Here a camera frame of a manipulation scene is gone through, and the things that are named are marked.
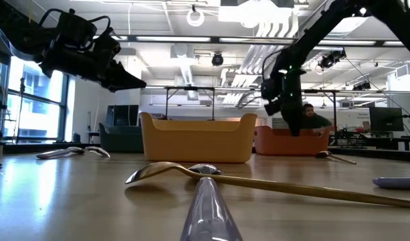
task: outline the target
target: ceiling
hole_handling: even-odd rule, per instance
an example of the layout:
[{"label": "ceiling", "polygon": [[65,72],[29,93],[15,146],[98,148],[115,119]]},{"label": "ceiling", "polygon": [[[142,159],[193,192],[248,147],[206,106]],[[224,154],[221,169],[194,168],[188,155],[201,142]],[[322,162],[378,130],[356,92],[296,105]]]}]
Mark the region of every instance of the ceiling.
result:
[{"label": "ceiling", "polygon": [[[164,4],[154,5],[131,5],[120,3],[99,3],[97,1],[70,1],[70,0],[7,0],[10,4],[26,15],[32,16],[39,21],[45,10],[59,8],[67,11],[75,9],[76,13],[86,19],[92,19],[101,15],[111,18],[112,27],[118,35],[213,35],[213,36],[255,36],[258,28],[245,28],[240,23],[218,21],[218,7],[206,7],[209,14],[205,14],[205,21],[199,27],[193,27],[187,23],[186,14],[191,7],[174,6]],[[212,1],[217,6],[219,1]],[[323,0],[309,0],[309,8],[298,12],[298,25],[303,26],[306,20],[310,25],[316,21],[316,17],[309,18]],[[55,26],[58,14],[48,17],[45,25]],[[96,22],[96,26],[102,31],[106,22]],[[359,39],[396,39],[392,32],[375,18],[368,18],[362,25],[350,32],[345,37]],[[175,76],[181,75],[180,67],[171,64],[171,46],[173,44],[150,44],[129,43],[123,44],[124,48],[134,48],[138,57],[144,62],[146,69],[142,71],[142,79],[149,84],[166,83],[166,80],[174,80]],[[197,63],[191,66],[194,76],[210,76],[220,78],[224,68],[239,68],[248,55],[251,46],[230,44],[191,44],[196,56]],[[213,67],[211,59],[214,52],[221,52],[224,57],[224,65]],[[319,88],[324,83],[325,88],[341,88],[345,82],[355,80],[363,74],[369,74],[371,80],[379,88],[385,87],[386,74],[398,66],[404,65],[410,60],[410,53],[403,48],[346,48],[347,58],[335,67],[323,74],[316,69],[316,61],[306,66],[307,74],[302,76],[302,82],[307,88]]]}]

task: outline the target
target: computer monitor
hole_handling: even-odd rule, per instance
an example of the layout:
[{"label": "computer monitor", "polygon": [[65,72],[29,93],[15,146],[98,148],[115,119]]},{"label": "computer monitor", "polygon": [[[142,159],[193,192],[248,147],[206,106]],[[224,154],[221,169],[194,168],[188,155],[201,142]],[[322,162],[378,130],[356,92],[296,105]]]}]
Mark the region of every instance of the computer monitor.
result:
[{"label": "computer monitor", "polygon": [[370,107],[371,131],[404,131],[401,108]]}]

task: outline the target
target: black robotic arm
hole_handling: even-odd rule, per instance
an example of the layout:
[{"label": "black robotic arm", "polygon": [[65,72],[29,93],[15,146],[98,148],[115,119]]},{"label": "black robotic arm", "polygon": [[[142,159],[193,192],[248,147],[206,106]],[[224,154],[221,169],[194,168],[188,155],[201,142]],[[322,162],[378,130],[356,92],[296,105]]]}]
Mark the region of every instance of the black robotic arm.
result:
[{"label": "black robotic arm", "polygon": [[345,17],[374,16],[386,24],[410,51],[410,8],[398,0],[336,0],[303,37],[282,50],[276,58],[270,79],[261,87],[262,98],[269,115],[279,111],[288,123],[293,136],[298,136],[302,125],[302,93],[300,76],[306,72],[302,64],[307,55]]},{"label": "black robotic arm", "polygon": [[[59,11],[58,25],[44,28],[50,11]],[[96,39],[93,21],[106,18],[108,27]],[[40,21],[29,21],[16,9],[0,0],[0,38],[11,53],[25,61],[39,63],[49,78],[54,70],[99,83],[111,92],[144,88],[146,83],[124,70],[113,58],[120,44],[111,37],[108,17],[85,20],[70,9],[68,13],[50,9]]]}]

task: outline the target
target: man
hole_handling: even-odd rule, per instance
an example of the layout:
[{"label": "man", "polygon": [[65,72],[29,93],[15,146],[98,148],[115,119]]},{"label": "man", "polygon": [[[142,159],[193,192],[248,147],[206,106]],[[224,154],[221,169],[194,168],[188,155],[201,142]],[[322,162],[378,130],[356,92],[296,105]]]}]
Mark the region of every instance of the man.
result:
[{"label": "man", "polygon": [[303,113],[302,129],[313,129],[314,132],[321,133],[328,127],[332,127],[332,123],[328,119],[314,112],[311,104],[303,106]]}]

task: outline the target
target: ceiling duct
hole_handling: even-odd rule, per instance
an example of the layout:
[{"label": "ceiling duct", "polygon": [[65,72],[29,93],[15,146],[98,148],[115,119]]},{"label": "ceiling duct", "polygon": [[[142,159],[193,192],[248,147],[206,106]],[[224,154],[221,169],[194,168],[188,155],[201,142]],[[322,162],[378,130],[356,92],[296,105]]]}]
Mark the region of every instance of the ceiling duct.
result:
[{"label": "ceiling duct", "polygon": [[[191,63],[195,59],[193,47],[187,44],[175,44],[171,46],[171,58],[179,59],[179,67],[183,75],[184,85],[193,86],[193,73],[191,72]],[[199,100],[199,93],[194,90],[188,91],[187,100]]]}]

